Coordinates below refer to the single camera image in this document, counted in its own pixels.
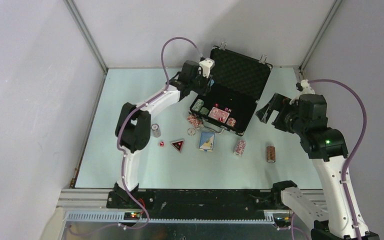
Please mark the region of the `orange brown chip stack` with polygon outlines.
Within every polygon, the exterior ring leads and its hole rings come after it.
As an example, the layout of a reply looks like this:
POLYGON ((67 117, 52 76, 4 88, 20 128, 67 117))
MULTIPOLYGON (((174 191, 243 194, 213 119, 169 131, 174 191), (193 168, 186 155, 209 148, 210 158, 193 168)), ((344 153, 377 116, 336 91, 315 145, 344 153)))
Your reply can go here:
POLYGON ((272 145, 266 147, 266 161, 268 163, 276 162, 276 148, 272 145))

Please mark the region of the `red white chip stack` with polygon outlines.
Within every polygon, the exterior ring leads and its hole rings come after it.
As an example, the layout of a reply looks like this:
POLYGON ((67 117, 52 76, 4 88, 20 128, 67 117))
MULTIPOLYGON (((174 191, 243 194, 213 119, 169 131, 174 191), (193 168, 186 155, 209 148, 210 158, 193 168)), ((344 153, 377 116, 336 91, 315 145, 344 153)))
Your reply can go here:
POLYGON ((245 140, 243 140, 243 139, 238 140, 235 147, 234 147, 233 154, 241 157, 244 153, 246 145, 247 145, 247 143, 245 140))

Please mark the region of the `grey chip stack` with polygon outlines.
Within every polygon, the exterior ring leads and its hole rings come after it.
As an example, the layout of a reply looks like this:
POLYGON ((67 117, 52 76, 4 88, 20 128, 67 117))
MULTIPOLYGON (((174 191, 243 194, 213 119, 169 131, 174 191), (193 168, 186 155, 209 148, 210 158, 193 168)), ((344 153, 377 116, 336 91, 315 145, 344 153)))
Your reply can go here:
POLYGON ((157 123, 151 125, 151 132, 155 138, 159 138, 162 135, 160 126, 157 123))

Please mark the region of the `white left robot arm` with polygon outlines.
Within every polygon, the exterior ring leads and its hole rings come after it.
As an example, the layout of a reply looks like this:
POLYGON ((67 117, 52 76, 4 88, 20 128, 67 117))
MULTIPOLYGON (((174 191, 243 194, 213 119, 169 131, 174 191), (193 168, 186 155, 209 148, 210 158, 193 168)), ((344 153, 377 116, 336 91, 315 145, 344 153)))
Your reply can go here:
POLYGON ((137 104, 127 102, 122 106, 115 135, 117 149, 122 152, 121 174, 117 185, 123 191, 118 201, 125 208, 133 208, 138 202, 138 194, 133 190, 139 185, 139 159, 151 138, 152 118, 191 92, 206 95, 211 90, 211 70, 214 66, 215 61, 210 58, 200 62, 187 60, 181 70, 150 98, 137 104))

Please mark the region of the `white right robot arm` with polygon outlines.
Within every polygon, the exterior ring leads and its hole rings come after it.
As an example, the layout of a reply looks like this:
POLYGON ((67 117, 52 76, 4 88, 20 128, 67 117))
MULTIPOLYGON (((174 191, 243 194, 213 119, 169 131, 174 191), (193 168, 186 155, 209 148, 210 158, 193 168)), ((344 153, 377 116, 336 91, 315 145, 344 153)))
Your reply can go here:
POLYGON ((271 204, 292 210, 310 229, 313 240, 377 240, 379 235, 369 230, 359 211, 345 165, 346 142, 339 130, 328 126, 324 96, 307 93, 292 100, 275 93, 256 116, 266 123, 274 111, 278 115, 273 126, 299 136, 320 179, 327 211, 305 197, 290 180, 273 184, 271 204))

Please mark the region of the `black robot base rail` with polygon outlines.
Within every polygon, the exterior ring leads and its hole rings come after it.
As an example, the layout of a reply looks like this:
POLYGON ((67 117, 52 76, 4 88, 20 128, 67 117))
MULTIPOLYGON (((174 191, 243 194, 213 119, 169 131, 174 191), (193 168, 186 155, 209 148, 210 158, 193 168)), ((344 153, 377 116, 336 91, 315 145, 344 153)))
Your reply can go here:
POLYGON ((139 188, 132 197, 117 184, 109 192, 106 208, 148 211, 154 220, 263 220, 268 210, 287 210, 281 191, 296 187, 291 180, 261 189, 139 188))

